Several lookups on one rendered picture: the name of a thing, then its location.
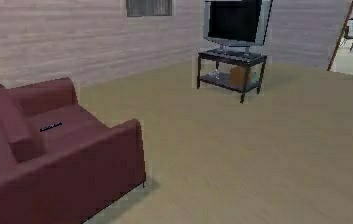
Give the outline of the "brown box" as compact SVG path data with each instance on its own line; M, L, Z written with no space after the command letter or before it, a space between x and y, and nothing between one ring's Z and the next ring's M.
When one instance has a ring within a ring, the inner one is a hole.
M230 69L230 84L234 86L242 86L245 81L249 81L251 75L246 72L245 67L232 67Z

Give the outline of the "black television stand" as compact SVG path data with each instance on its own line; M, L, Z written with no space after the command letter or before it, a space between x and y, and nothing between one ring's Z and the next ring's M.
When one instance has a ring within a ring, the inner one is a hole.
M203 60L213 61L215 70L208 74L201 74ZM225 51L218 48L201 51L197 59L196 88L200 88L201 83L210 84L226 90L240 93L240 102L245 101L245 96L253 89L260 93L264 79L267 56L249 52ZM244 68L243 82L239 85L231 83L231 74L221 72L221 64L233 65Z

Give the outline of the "grey flat television set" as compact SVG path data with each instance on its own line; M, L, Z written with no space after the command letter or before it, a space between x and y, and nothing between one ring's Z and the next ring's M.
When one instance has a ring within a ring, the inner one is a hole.
M203 38L228 47L263 46L274 0L205 0Z

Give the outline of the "grey window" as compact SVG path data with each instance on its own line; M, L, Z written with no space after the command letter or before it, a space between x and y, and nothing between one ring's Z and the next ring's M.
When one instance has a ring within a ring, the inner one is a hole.
M128 17L171 16L173 0L126 0Z

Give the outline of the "brown door frame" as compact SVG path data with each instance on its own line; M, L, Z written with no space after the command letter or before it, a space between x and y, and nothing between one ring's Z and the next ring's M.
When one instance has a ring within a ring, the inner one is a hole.
M347 10L347 12L346 12L346 14L345 14L345 16L343 18L343 23L342 23L339 35L338 35L338 37L336 39L335 47L333 49L331 58L329 60L327 71L331 71L332 70L332 66L333 66L333 63L335 61L335 58L336 58L336 55L337 55L337 51L339 50L339 46L340 46L341 40L343 38L346 26L348 24L348 20L350 19L350 16L351 16L351 14L353 12L353 0L347 0L347 3L348 3L348 8L347 8L348 10Z

